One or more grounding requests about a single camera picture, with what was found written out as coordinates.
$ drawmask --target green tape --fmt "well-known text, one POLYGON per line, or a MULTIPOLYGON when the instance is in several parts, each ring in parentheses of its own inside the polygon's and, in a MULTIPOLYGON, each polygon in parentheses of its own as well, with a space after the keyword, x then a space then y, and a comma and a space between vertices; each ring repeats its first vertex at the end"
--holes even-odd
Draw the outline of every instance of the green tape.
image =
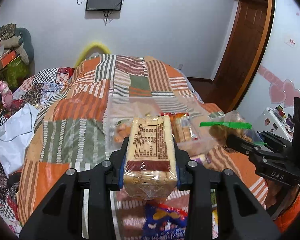
POLYGON ((248 122, 201 122, 202 126, 223 125, 233 129, 251 129, 252 125, 248 122))

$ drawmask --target striped blanket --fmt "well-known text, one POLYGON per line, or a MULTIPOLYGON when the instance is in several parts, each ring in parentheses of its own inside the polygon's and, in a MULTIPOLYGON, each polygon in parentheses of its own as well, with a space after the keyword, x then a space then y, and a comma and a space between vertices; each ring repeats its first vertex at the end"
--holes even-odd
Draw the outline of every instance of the striped blanket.
MULTIPOLYGON (((184 100, 194 98, 187 80, 173 67, 152 57, 102 55, 83 61, 64 88, 45 102, 35 122, 35 135, 26 152, 18 192, 17 217, 25 224, 49 189, 70 167, 78 171, 93 168, 108 156, 104 127, 108 99, 123 97, 171 97, 171 105, 161 102, 167 111, 184 109, 184 100)), ((198 102, 196 121, 206 121, 220 109, 198 102)), ((267 187, 255 175, 254 166, 239 153, 227 153, 214 147, 208 154, 194 157, 208 168, 222 171, 231 168, 264 203, 267 187)), ((174 190, 166 204, 187 211, 189 192, 174 190)), ((82 234, 87 237, 87 203, 84 195, 82 234)), ((144 202, 132 199, 122 190, 111 192, 117 239, 139 239, 142 234, 144 202)))

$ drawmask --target clear plastic box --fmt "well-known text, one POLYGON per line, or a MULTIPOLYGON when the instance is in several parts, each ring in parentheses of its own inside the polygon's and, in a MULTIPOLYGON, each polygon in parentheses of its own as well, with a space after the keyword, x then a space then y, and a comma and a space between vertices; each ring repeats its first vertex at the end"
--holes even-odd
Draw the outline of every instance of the clear plastic box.
POLYGON ((191 129, 198 139, 180 142, 178 147, 187 151, 190 156, 205 154, 216 146, 217 142, 209 134, 209 128, 199 127, 200 122, 210 120, 208 116, 210 113, 200 106, 195 98, 111 97, 104 123, 107 156, 121 148, 123 138, 129 136, 127 127, 131 125, 133 117, 144 118, 147 115, 162 113, 189 113, 191 129))

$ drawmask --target pink toy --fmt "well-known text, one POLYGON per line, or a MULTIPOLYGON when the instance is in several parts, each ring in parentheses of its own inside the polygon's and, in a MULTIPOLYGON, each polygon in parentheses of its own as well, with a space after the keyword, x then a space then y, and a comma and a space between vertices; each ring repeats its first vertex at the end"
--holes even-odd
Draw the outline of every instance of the pink toy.
POLYGON ((4 108, 6 108, 8 111, 11 111, 11 104, 13 99, 13 94, 11 90, 8 87, 7 82, 0 81, 0 94, 2 96, 1 101, 4 108))

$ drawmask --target white plastic bag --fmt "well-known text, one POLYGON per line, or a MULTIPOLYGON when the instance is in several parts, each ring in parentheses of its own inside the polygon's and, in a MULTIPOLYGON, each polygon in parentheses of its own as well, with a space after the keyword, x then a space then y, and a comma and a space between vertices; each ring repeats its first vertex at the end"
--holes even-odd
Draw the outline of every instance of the white plastic bag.
POLYGON ((0 126, 0 162, 7 177, 23 166, 25 151, 34 136, 39 110, 25 106, 0 126))

